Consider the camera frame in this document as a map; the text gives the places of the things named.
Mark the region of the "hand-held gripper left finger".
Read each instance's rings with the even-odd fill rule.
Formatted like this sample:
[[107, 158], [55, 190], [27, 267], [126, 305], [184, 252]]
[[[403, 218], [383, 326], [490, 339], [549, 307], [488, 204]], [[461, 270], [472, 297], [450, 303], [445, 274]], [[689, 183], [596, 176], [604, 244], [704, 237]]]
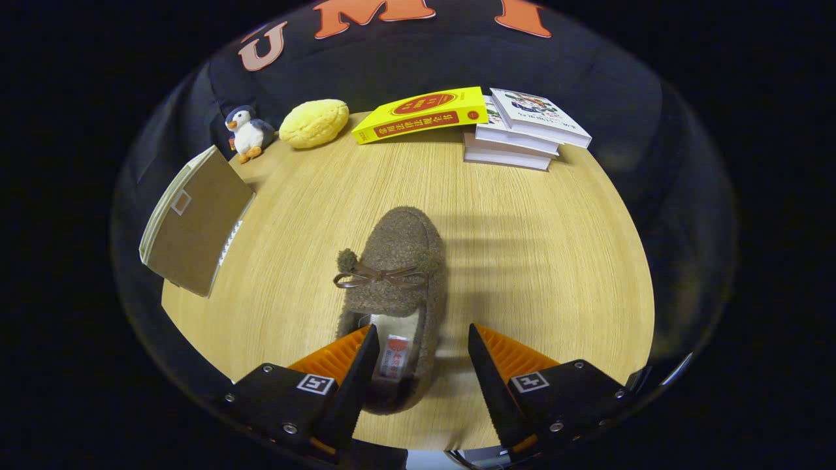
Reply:
[[376, 325], [359, 328], [283, 367], [257, 366], [222, 395], [222, 414], [283, 451], [339, 462], [379, 356]]

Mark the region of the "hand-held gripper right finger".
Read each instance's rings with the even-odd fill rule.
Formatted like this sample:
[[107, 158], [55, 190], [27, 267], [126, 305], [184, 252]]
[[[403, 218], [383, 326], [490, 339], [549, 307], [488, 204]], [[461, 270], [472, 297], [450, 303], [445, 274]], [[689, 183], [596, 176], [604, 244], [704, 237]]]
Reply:
[[615, 424], [635, 393], [592, 363], [560, 363], [471, 324], [468, 353], [501, 447], [513, 459], [544, 459]]

